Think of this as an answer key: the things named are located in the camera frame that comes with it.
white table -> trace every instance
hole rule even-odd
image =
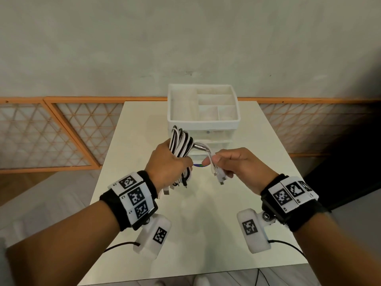
[[[265,115],[255,101],[241,101],[241,123],[231,148],[246,147],[278,173],[299,175]],[[124,175],[145,168],[152,150],[165,141],[166,102],[125,102],[91,203],[107,186]],[[210,168],[193,167],[188,188],[170,190],[157,200],[157,213],[172,222],[156,260],[148,260],[123,245],[103,254],[80,285],[111,283],[212,273],[258,267],[306,263],[293,248],[272,244],[272,249],[251,254],[236,214],[252,208],[261,211],[260,197],[237,178],[221,186]],[[291,232],[276,222],[265,228],[269,239],[297,245]],[[112,245],[135,241],[138,231],[127,229]]]

black cable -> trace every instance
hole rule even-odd
[[[257,283],[258,283],[258,276],[260,275],[260,269],[258,268],[258,271],[257,271],[257,279],[255,279],[255,284],[254,286],[257,286]]]
[[[266,278],[266,276],[263,274],[263,272],[261,271],[261,269],[259,269],[259,268],[258,268],[258,270],[259,270],[259,272],[261,272],[261,273],[262,273],[262,275],[263,275],[264,279],[265,279],[265,280],[266,280],[266,282],[267,282],[267,285],[269,285],[269,286],[270,286],[270,284],[269,284],[269,281],[267,281],[267,278]]]
[[[116,247],[119,247],[119,246],[122,246],[122,245],[127,245],[127,244],[132,244],[132,245],[140,246],[140,243],[138,243],[138,242],[124,242],[124,243],[116,244],[116,245],[113,245],[113,246],[107,248],[106,250],[104,250],[103,253],[106,253],[108,250],[111,250],[113,248],[116,248]]]
[[[295,247],[294,245],[291,245],[290,243],[283,242],[283,241],[279,241],[279,240],[268,240],[268,242],[269,242],[269,243],[282,243],[282,244],[289,245],[289,246],[293,247],[295,250],[297,250],[300,254],[302,254],[304,258],[306,257],[306,256],[303,254],[302,251],[300,251],[297,247]]]

lattice screen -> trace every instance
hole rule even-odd
[[[0,169],[86,166],[40,104],[0,104]]]
[[[60,103],[57,106],[93,156],[103,164],[123,104]]]
[[[325,153],[380,107],[370,104],[260,104],[288,153]]]

fingernail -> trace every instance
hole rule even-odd
[[[214,155],[214,156],[212,156],[212,161],[213,161],[213,163],[217,163],[217,162],[219,162],[219,160],[221,159],[221,156],[219,156],[219,155]]]

